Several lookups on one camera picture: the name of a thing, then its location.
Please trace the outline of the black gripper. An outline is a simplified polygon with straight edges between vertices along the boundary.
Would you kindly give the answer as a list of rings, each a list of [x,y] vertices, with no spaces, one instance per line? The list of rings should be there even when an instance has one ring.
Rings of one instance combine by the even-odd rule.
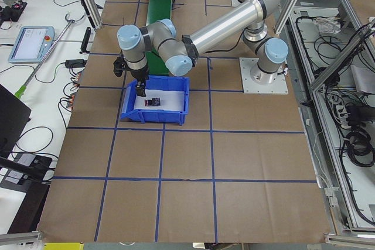
[[[141,69],[131,69],[130,70],[131,75],[133,78],[135,78],[137,81],[135,86],[135,91],[138,97],[146,97],[146,81],[149,79],[149,67],[143,67]]]

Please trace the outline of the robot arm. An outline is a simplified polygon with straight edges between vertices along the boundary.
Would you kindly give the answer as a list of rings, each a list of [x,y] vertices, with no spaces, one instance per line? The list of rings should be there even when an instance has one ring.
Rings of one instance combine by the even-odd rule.
[[[239,5],[191,35],[176,40],[176,29],[170,19],[158,20],[141,28],[124,25],[117,32],[121,53],[114,62],[114,74],[129,71],[137,80],[136,93],[145,96],[149,66],[146,53],[156,50],[166,68],[174,76],[184,76],[197,58],[237,32],[243,42],[258,56],[251,68],[251,79],[260,85],[274,82],[280,65],[288,55],[287,44],[268,34],[265,19],[277,8],[280,0],[238,0]]]

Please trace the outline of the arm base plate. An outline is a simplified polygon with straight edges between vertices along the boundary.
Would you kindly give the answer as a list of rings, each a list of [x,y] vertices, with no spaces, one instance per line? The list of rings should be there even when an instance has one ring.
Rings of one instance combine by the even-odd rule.
[[[258,68],[258,58],[239,58],[243,93],[287,95],[288,87],[282,67],[268,74]]]

